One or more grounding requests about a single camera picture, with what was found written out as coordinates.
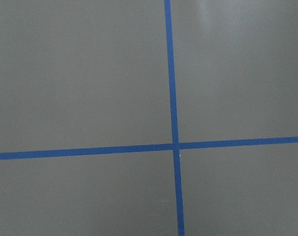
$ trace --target gray surface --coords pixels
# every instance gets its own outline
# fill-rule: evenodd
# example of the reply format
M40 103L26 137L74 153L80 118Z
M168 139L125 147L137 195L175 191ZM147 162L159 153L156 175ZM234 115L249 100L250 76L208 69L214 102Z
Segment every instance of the gray surface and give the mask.
M181 156L187 236L298 236L298 144Z
M298 1L173 0L181 142L298 136Z
M174 236L172 152L0 161L0 236Z
M170 142L163 1L0 1L0 152Z

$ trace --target blue line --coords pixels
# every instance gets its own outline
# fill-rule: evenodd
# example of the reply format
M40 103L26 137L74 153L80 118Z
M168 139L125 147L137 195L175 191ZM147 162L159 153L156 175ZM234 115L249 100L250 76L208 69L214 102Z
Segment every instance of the blue line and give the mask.
M171 125L172 125L173 159L174 159L174 175L175 175L175 191L176 191L176 207L177 207L177 226L178 226L178 235L184 236L185 235L184 207L183 207L183 193L182 193L182 178L181 178L181 170L180 170L177 105L176 105L176 83L175 83L173 33L172 33L170 0L164 0L164 9L165 9L170 115L171 115Z
M58 156L82 156L82 155L143 152L143 151L165 151L165 150L173 150L173 145L172 144L154 144L154 145L137 145L137 146L121 146L121 147L94 147L94 148L80 148L80 149L5 152L5 153L0 153L0 160L29 159L29 158L58 157Z
M292 143L298 143L298 137L267 138L267 139L240 139L240 140L181 143L181 144L179 144L179 148L180 149L221 148L221 147L292 144Z

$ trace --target blue tape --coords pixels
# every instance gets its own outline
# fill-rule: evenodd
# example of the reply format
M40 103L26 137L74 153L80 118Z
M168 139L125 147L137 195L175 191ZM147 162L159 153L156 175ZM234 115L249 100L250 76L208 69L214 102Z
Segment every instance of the blue tape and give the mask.
M165 9L170 115L171 115L171 126L172 126L173 159L174 159L174 175L175 175L175 191L176 191L176 207L177 207L177 226L178 226L178 235L184 236L185 235L184 207L183 207L183 193L182 193L182 178L181 178L181 170L180 170L177 105L176 105L176 83L175 83L173 33L172 33L170 0L164 0L164 9Z
M180 149L221 148L221 147L292 144L292 143L298 143L298 137L267 138L267 139L240 139L240 140L226 140L226 141L181 143L181 144L179 144L179 148Z
M58 156L82 156L110 153L143 152L143 151L165 151L173 150L172 144L137 145L121 147L94 147L80 149L61 149L44 151L22 151L0 153L0 160L29 159Z

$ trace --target vertical blue line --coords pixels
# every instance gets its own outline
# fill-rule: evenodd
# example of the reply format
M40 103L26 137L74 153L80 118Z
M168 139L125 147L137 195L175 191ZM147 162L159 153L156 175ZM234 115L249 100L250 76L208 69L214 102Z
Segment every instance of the vertical blue line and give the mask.
M172 33L170 0L164 0L164 8L165 8L167 59L168 59L170 116L171 116L171 125L172 125L173 159L174 159L174 175L175 175L175 191L176 191L176 207L177 207L177 226L178 226L178 235L184 236L185 235L184 207L183 207L183 194L182 194L182 177L181 177L181 171L180 171L179 138L178 138L177 105L176 105L176 84L175 84L173 33Z

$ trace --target horizontal blue line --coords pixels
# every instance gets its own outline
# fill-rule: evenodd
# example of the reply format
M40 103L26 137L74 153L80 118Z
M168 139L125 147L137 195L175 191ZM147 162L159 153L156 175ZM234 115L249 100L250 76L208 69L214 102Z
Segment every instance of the horizontal blue line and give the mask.
M179 143L179 149L221 148L221 147L292 144L292 143L298 143L298 137ZM44 150L44 151L4 152L4 153L0 153L0 160L59 157L59 156L82 156L82 155L143 152L143 151L165 151L165 150L173 150L173 144L152 144L152 145L137 145L137 146L121 146L121 147L94 147L94 148Z
M137 146L121 146L121 147L94 147L94 148L44 150L44 151L5 152L5 153L0 153L0 160L58 157L58 156L82 156L82 155L143 152L143 151L164 151L164 150L173 150L173 144L153 144L153 145L137 145Z
M221 148L221 147L237 147L237 146L253 146L253 145L291 144L291 143L298 143L298 137L179 143L179 149Z

